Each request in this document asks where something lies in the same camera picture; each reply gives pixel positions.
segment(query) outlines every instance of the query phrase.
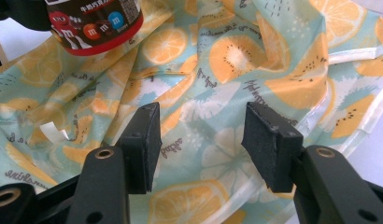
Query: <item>black metal bracket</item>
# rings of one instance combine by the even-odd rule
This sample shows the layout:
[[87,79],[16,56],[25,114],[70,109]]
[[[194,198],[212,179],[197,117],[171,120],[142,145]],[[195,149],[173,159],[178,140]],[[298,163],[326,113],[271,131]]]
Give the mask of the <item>black metal bracket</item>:
[[361,179],[338,151],[302,143],[276,111],[247,104],[242,145],[273,192],[296,185],[301,223],[383,223],[383,188]]
[[136,112],[114,147],[91,151],[81,175],[38,195],[31,185],[0,188],[0,224],[130,223],[128,194],[151,191],[162,145],[160,106]]
[[51,29],[44,0],[0,0],[0,21],[7,18],[32,30],[49,31]]

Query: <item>kiwi print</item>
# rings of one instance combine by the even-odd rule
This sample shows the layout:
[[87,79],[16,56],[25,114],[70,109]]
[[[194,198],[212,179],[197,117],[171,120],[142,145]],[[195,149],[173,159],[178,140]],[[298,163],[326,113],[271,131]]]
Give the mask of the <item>kiwi print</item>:
[[71,138],[69,141],[76,144],[86,143],[92,129],[93,116],[88,115],[74,121],[73,135],[75,138]]
[[255,70],[266,60],[264,50],[246,35],[225,36],[209,52],[209,65],[221,83]]
[[354,133],[360,125],[363,116],[369,108],[369,105],[373,102],[374,99],[375,96],[370,94],[348,106],[346,108],[346,115],[337,120],[332,132],[332,138],[349,136]]
[[380,43],[383,44],[383,18],[381,17],[376,22],[375,33]]
[[8,101],[7,105],[9,105],[10,107],[28,112],[35,109],[39,105],[39,102],[35,99],[21,97],[21,98],[15,98]]
[[357,72],[365,77],[383,77],[383,56],[354,63]]
[[325,40],[324,34],[319,35],[289,75],[264,82],[283,103],[308,109],[324,97],[328,72],[328,53],[323,47]]
[[124,93],[121,97],[121,104],[126,105],[133,101],[139,95],[142,89],[143,79],[132,80],[127,83]]
[[355,117],[354,113],[356,111],[347,111],[350,105],[354,104],[358,99],[365,98],[369,94],[377,95],[377,91],[383,88],[383,77],[361,77],[355,73],[352,66],[348,68],[339,66],[331,70],[331,72],[337,75],[354,75],[348,75],[348,77],[328,77],[327,83],[329,92],[331,93],[331,100],[324,115],[319,120],[319,126],[329,134],[332,134],[336,123],[337,126],[339,125],[339,120],[348,117],[348,112],[351,112],[351,115],[353,115],[351,117]]

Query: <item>leaf print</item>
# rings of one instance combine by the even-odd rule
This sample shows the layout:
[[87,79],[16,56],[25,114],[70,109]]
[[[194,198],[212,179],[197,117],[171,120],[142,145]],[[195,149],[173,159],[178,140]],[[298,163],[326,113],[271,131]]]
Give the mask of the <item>leaf print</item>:
[[135,80],[130,83],[129,90],[123,94],[121,99],[122,104],[141,105],[146,104],[144,100],[151,102],[157,97],[163,95],[166,91],[171,89],[168,83],[160,80],[159,78],[144,78],[142,80]]
[[244,126],[236,130],[226,128],[215,135],[216,145],[208,146],[203,152],[201,179],[218,179],[234,193],[249,180],[258,175],[249,154],[241,146]]
[[190,122],[198,119],[210,119],[219,114],[229,104],[241,84],[232,82],[212,89],[205,99],[188,101],[181,108],[180,120]]
[[343,77],[338,80],[329,78],[329,84],[333,97],[330,107],[319,121],[319,125],[325,132],[331,132],[334,129],[337,121],[347,115],[347,108],[355,103],[356,99],[362,99],[371,93],[376,94],[380,85],[383,85],[383,77]]

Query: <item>patterned cloth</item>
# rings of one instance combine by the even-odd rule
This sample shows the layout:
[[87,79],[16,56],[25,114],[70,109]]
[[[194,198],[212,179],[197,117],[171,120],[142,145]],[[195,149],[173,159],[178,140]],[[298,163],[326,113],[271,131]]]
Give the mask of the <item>patterned cloth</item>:
[[[72,56],[53,36],[0,67],[0,186],[41,192],[78,175],[139,106],[160,102],[153,192],[131,196],[133,223],[283,222],[291,194],[267,189],[240,145],[246,103],[345,155],[383,112],[383,19],[348,0],[140,5],[143,27],[111,51]],[[49,140],[50,122],[68,139]]]

